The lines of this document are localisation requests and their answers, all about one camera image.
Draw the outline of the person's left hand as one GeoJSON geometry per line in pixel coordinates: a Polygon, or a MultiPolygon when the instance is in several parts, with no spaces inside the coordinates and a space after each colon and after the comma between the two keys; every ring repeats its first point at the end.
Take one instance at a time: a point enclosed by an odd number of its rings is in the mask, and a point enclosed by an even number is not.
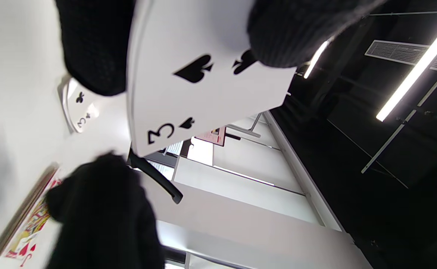
{"type": "MultiPolygon", "coordinates": [[[[57,0],[64,63],[102,96],[126,90],[134,0],[57,0]]],[[[272,68],[293,68],[383,0],[256,0],[247,21],[251,51],[272,68]]]]}

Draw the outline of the person's right hand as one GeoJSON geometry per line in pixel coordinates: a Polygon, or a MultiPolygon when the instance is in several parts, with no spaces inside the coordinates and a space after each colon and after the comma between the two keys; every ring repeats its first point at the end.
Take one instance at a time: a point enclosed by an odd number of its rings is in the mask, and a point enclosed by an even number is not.
{"type": "Polygon", "coordinates": [[[77,167],[49,189],[61,229],[48,269],[164,269],[156,218],[141,177],[112,152],[77,167]]]}

